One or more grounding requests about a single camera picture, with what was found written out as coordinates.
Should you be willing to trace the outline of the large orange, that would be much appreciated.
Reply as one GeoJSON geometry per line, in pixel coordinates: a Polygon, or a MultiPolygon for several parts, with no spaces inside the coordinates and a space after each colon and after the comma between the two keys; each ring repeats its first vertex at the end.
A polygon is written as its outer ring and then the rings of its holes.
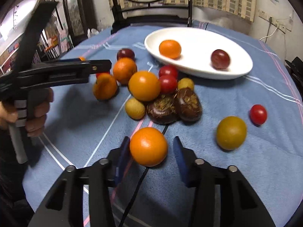
{"type": "Polygon", "coordinates": [[[161,83],[154,73],[139,71],[130,78],[128,89],[137,100],[152,101],[159,96],[161,83]]]}

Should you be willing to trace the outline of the yellow longan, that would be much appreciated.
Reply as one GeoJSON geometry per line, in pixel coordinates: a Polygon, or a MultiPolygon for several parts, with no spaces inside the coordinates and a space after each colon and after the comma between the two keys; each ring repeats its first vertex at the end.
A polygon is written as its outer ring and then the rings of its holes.
{"type": "Polygon", "coordinates": [[[194,91],[194,82],[189,79],[189,78],[182,78],[181,80],[179,80],[178,82],[178,90],[180,89],[185,89],[185,88],[189,88],[191,89],[192,91],[194,91]]]}
{"type": "Polygon", "coordinates": [[[125,112],[130,118],[140,120],[145,116],[146,109],[140,101],[130,98],[125,104],[125,112]]]}

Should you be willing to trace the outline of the yellow-green round fruit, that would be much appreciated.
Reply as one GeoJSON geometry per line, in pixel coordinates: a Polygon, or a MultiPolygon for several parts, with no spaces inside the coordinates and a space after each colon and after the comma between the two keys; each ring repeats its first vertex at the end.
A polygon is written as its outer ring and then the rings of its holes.
{"type": "Polygon", "coordinates": [[[237,116],[222,119],[216,129],[216,142],[224,150],[238,149],[247,136],[246,123],[237,116]]]}

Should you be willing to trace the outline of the red tomato pile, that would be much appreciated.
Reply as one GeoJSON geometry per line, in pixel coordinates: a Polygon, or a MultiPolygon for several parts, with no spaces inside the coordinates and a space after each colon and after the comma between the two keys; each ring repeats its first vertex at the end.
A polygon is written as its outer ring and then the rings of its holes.
{"type": "Polygon", "coordinates": [[[172,65],[162,66],[158,72],[159,77],[170,75],[175,79],[178,79],[178,70],[172,65]]]}
{"type": "Polygon", "coordinates": [[[171,75],[163,75],[159,77],[159,81],[161,84],[161,93],[162,94],[172,94],[176,91],[178,82],[171,75]]]}

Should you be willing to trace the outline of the dark water chestnut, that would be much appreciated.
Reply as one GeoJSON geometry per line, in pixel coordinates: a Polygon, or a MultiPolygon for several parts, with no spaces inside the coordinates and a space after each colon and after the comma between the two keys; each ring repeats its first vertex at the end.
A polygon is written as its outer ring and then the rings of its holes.
{"type": "Polygon", "coordinates": [[[179,89],[174,97],[174,106],[179,117],[186,122],[198,121],[202,116],[202,105],[190,88],[179,89]]]}
{"type": "Polygon", "coordinates": [[[171,95],[160,95],[146,107],[146,112],[156,124],[172,124],[178,119],[174,98],[171,95]]]}

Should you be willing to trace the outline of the red cherry tomato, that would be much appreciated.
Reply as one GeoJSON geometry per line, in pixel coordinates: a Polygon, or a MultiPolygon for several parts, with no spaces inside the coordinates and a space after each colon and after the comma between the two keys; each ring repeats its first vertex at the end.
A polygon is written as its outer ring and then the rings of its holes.
{"type": "Polygon", "coordinates": [[[267,120],[267,111],[260,104],[253,105],[250,109],[250,119],[257,126],[264,124],[267,120]]]}

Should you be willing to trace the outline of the orange mandarin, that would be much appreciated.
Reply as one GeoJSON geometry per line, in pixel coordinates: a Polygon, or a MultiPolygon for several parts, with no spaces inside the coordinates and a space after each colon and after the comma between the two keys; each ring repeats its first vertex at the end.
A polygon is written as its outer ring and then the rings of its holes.
{"type": "Polygon", "coordinates": [[[118,89],[116,79],[109,73],[100,73],[93,85],[93,94],[97,100],[109,100],[118,89]]]}

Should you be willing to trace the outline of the dark wooden framed cabinet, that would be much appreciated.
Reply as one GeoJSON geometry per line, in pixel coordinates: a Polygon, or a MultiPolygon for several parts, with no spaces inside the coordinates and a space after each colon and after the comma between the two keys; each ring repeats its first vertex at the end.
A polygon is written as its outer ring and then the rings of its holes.
{"type": "Polygon", "coordinates": [[[88,29],[97,27],[93,0],[63,0],[64,13],[72,43],[87,39],[88,29]]]}

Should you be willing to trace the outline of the blue striped tablecloth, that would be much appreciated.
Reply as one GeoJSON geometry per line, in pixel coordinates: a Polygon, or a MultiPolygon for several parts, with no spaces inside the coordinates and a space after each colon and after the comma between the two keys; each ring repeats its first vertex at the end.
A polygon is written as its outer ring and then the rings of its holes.
{"type": "Polygon", "coordinates": [[[253,61],[252,71],[233,80],[194,78],[202,105],[199,120],[186,123],[168,110],[170,98],[148,105],[142,119],[125,111],[126,86],[98,101],[88,83],[55,87],[44,133],[33,140],[32,163],[23,186],[32,208],[65,167],[92,165],[124,137],[150,127],[174,137],[210,164],[236,165],[254,188],[276,226],[284,226],[302,201],[302,97],[277,54],[265,43],[210,23],[194,23],[238,43],[253,61]]]}

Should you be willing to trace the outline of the orange on plate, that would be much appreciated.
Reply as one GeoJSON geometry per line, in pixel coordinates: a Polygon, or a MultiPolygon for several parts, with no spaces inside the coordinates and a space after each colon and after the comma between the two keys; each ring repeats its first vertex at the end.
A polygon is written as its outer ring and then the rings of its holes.
{"type": "Polygon", "coordinates": [[[160,54],[171,59],[178,59],[181,56],[181,50],[181,45],[175,40],[164,40],[159,45],[160,54]]]}

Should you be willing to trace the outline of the round embroidered screen black stand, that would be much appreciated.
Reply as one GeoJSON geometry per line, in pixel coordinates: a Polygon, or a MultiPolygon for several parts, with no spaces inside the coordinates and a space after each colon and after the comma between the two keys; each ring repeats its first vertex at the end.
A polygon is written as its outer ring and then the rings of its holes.
{"type": "Polygon", "coordinates": [[[138,24],[192,26],[192,0],[108,0],[113,15],[111,34],[138,24]]]}

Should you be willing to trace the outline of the white oval plate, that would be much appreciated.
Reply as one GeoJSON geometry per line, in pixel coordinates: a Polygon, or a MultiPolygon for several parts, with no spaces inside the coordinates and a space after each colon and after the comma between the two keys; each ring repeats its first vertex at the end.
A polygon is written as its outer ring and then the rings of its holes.
{"type": "Polygon", "coordinates": [[[144,40],[146,50],[159,62],[174,65],[179,71],[196,77],[216,80],[236,79],[248,74],[253,60],[238,43],[218,33],[189,27],[170,27],[150,33],[144,40]],[[175,40],[181,45],[181,56],[170,59],[160,54],[164,40],[175,40]],[[227,70],[216,70],[211,65],[211,54],[220,49],[229,55],[227,70]]]}

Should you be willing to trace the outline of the dark red plum on plate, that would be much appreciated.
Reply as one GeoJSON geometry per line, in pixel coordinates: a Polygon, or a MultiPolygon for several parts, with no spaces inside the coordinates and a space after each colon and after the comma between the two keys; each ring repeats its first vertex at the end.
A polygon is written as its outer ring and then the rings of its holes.
{"type": "Polygon", "coordinates": [[[221,49],[217,49],[211,54],[212,67],[217,70],[226,70],[229,67],[230,62],[230,56],[221,49]]]}

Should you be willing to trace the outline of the wall power strip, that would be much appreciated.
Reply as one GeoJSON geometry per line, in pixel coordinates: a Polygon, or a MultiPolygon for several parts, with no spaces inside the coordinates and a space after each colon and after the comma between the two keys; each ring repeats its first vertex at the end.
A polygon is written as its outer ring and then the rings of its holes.
{"type": "Polygon", "coordinates": [[[269,22],[270,24],[276,26],[281,32],[286,34],[287,31],[292,31],[293,27],[293,18],[292,15],[284,18],[284,19],[276,19],[272,15],[269,15],[267,12],[263,10],[258,10],[258,16],[265,21],[269,22]]]}

